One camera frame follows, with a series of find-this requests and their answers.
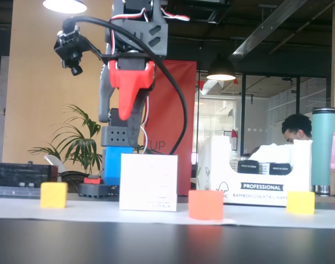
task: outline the cardboard dispenser box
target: cardboard dispenser box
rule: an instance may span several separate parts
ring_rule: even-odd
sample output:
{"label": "cardboard dispenser box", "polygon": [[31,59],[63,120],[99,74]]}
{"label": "cardboard dispenser box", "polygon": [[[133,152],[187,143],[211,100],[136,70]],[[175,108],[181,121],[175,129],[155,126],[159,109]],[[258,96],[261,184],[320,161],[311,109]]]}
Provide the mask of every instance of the cardboard dispenser box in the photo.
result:
{"label": "cardboard dispenser box", "polygon": [[228,137],[210,137],[200,147],[196,188],[223,191],[224,203],[286,206],[288,191],[311,190],[311,144],[294,141],[288,175],[242,174],[230,166]]}

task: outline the black label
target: black label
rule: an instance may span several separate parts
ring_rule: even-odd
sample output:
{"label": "black label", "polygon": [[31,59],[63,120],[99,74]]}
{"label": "black label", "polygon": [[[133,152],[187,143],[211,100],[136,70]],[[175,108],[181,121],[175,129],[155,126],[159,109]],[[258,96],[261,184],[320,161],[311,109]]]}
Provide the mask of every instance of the black label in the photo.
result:
{"label": "black label", "polygon": [[245,190],[283,191],[283,184],[240,183],[240,185],[240,188]]}

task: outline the thermos bottle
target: thermos bottle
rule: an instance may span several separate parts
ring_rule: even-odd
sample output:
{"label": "thermos bottle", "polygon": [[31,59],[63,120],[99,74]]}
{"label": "thermos bottle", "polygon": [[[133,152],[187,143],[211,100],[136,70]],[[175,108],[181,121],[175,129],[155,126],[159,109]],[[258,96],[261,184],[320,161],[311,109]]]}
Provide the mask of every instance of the thermos bottle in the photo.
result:
{"label": "thermos bottle", "polygon": [[335,132],[335,108],[314,108],[312,112],[311,181],[313,191],[330,194],[330,162]]}

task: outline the table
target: table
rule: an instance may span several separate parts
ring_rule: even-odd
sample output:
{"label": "table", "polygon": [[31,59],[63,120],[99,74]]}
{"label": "table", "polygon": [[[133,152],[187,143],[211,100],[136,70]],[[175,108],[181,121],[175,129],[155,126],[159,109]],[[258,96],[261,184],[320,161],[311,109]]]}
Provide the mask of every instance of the table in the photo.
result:
{"label": "table", "polygon": [[0,263],[335,263],[335,230],[0,219]]}

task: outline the ceiling lamp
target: ceiling lamp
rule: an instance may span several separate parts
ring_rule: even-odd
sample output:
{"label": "ceiling lamp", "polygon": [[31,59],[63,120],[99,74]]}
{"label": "ceiling lamp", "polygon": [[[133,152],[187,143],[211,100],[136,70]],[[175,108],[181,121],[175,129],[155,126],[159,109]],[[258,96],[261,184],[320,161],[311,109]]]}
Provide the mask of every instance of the ceiling lamp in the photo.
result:
{"label": "ceiling lamp", "polygon": [[235,72],[232,63],[220,54],[211,63],[207,78],[216,81],[230,81],[235,79]]}
{"label": "ceiling lamp", "polygon": [[78,14],[86,11],[86,5],[81,0],[45,0],[44,7],[66,14]]}

